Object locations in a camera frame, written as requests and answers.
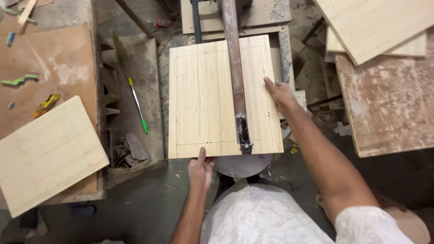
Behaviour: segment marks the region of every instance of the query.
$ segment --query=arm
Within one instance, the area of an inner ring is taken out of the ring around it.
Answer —
[[[179,216],[171,244],[198,244],[201,239],[202,221],[205,212],[207,192],[211,185],[211,173],[216,158],[206,158],[205,148],[199,157],[188,164],[190,190],[184,208]]]
[[[318,186],[334,224],[336,216],[352,206],[376,206],[377,200],[352,163],[321,133],[297,104],[288,84],[264,78],[279,111],[294,133],[309,172]]]

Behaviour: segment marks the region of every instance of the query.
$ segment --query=plywood sheet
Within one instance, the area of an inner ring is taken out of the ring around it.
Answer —
[[[223,21],[214,1],[198,3],[201,31],[223,31]],[[194,33],[193,9],[190,0],[181,0],[182,32]],[[291,21],[289,0],[253,0],[252,7],[243,11],[241,26],[266,26]]]
[[[3,16],[1,39],[6,39],[16,22],[16,17]],[[0,139],[33,121],[32,114],[38,105],[53,92],[62,95],[55,106],[79,95],[96,130],[97,91],[89,27],[85,24],[45,32],[34,32],[35,28],[27,25],[26,33],[16,35],[11,48],[0,45],[0,80],[14,80],[26,73],[40,74],[38,83],[29,81],[19,88],[0,86]],[[15,102],[13,109],[7,107],[10,102]],[[77,184],[71,191],[96,193],[96,174],[86,182],[85,187]]]
[[[434,24],[433,0],[314,0],[355,65]]]
[[[326,50],[328,52],[335,53],[346,52],[330,27],[327,27]],[[427,54],[427,32],[423,31],[416,36],[404,41],[403,43],[385,51],[383,54],[395,56],[424,57]]]
[[[253,154],[283,152],[279,115],[263,77],[274,80],[268,35],[240,39]],[[169,158],[239,155],[227,42],[170,49]]]
[[[355,67],[343,53],[336,65],[359,157],[434,147],[434,28],[427,56],[378,56]]]
[[[0,141],[0,185],[16,217],[108,165],[79,96]]]

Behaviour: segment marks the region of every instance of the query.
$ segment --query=sleeve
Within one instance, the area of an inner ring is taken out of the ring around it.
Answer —
[[[373,206],[344,209],[336,217],[335,228],[337,244],[413,243],[391,215]]]

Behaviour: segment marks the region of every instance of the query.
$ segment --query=white shirt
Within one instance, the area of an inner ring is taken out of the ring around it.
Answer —
[[[336,217],[338,244],[412,243],[395,219],[377,207],[346,208]],[[225,191],[202,224],[201,244],[334,243],[280,188],[238,181]]]

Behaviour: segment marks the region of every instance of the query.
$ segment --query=hand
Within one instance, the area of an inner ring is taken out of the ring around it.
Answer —
[[[287,103],[294,101],[294,95],[288,84],[283,82],[276,82],[270,80],[268,77],[264,77],[264,82],[267,87],[268,92],[273,97],[274,101],[278,105],[278,110],[282,111],[281,108]]]
[[[201,147],[199,157],[192,159],[188,164],[188,177],[190,178],[190,191],[208,192],[211,186],[211,173],[217,157],[206,158],[207,151]]]

